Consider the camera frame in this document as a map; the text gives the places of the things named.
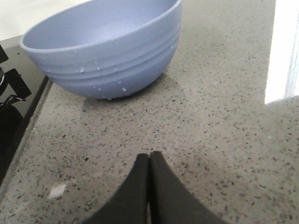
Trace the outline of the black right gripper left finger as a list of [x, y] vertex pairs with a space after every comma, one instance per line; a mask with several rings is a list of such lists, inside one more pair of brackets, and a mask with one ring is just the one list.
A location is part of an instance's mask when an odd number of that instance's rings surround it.
[[84, 223], [147, 223], [149, 164], [147, 154], [138, 154], [130, 173], [115, 194]]

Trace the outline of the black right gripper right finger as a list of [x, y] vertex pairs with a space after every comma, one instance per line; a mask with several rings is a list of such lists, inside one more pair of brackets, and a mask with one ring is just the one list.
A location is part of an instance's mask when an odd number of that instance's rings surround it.
[[153, 224], [224, 224], [225, 221], [201, 204], [172, 172], [163, 154], [150, 154]]

